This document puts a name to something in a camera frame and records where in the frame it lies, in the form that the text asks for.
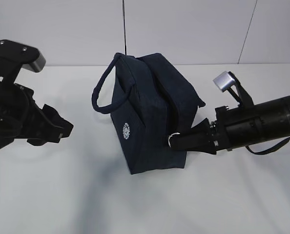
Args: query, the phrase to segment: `bag strap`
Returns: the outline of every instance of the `bag strap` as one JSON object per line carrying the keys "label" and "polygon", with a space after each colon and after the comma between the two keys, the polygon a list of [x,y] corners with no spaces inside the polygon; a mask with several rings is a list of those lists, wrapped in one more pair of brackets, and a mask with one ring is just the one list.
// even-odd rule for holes
{"label": "bag strap", "polygon": [[116,65],[117,61],[119,60],[119,58],[122,56],[122,54],[117,53],[114,56],[114,59],[112,60],[112,62],[110,63],[110,65],[107,67],[106,71],[103,73],[101,79],[98,81],[96,87],[93,90],[92,93],[92,106],[94,108],[95,111],[100,112],[102,114],[109,114],[114,112],[115,110],[117,110],[122,104],[125,103],[125,101],[128,99],[131,89],[133,87],[133,85],[135,83],[131,83],[130,86],[127,88],[127,92],[125,93],[124,96],[122,96],[122,98],[110,105],[107,106],[98,106],[97,105],[97,99],[99,97],[100,91],[102,89],[102,86],[107,78],[107,76],[109,75],[109,73],[111,72],[111,70],[113,69],[113,67]]}

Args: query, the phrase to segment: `logo patch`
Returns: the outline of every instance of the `logo patch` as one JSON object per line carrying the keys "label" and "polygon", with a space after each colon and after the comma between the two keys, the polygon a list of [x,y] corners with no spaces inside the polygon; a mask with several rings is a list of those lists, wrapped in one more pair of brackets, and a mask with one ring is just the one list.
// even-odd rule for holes
{"label": "logo patch", "polygon": [[130,127],[129,127],[128,123],[125,123],[125,124],[124,124],[123,135],[124,135],[124,138],[125,138],[126,140],[129,139],[129,136],[130,136]]}

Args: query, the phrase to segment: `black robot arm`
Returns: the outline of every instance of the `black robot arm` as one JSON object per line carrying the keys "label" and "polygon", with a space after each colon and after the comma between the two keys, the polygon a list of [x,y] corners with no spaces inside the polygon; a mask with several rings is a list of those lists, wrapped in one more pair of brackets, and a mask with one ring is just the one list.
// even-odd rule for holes
{"label": "black robot arm", "polygon": [[41,146],[70,135],[71,123],[48,105],[40,109],[33,100],[34,91],[14,83],[21,68],[40,72],[44,66],[37,48],[0,40],[0,149],[16,138]]}
{"label": "black robot arm", "polygon": [[[277,151],[290,140],[290,96],[254,105],[252,98],[232,72],[223,72],[215,80],[218,88],[228,91],[239,105],[215,109],[217,120],[206,118],[189,131],[169,137],[173,150],[199,151],[216,154],[217,151],[246,147],[251,153],[265,155]],[[237,94],[232,90],[236,86]],[[274,147],[253,152],[249,146],[273,139],[288,137]]]}

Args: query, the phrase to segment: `white wall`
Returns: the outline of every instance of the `white wall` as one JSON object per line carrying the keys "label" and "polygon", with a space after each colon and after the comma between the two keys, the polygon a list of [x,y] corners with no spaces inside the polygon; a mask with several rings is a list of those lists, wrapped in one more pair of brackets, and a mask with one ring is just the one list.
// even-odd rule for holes
{"label": "white wall", "polygon": [[258,0],[241,63],[290,63],[290,0]]}
{"label": "white wall", "polygon": [[[237,63],[256,0],[125,0],[131,55],[175,64]],[[124,51],[122,0],[0,0],[0,36],[47,65],[106,65]],[[258,0],[241,63],[290,62],[290,0]]]}

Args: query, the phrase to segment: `navy blue bag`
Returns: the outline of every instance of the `navy blue bag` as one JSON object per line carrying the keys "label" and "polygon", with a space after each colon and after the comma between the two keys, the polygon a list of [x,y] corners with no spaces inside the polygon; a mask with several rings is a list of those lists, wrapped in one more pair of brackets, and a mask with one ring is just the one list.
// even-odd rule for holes
{"label": "navy blue bag", "polygon": [[[99,107],[102,85],[116,67],[110,105]],[[186,152],[173,151],[168,136],[190,129],[205,103],[161,54],[141,58],[116,53],[92,94],[94,110],[111,113],[131,174],[184,168]]]}

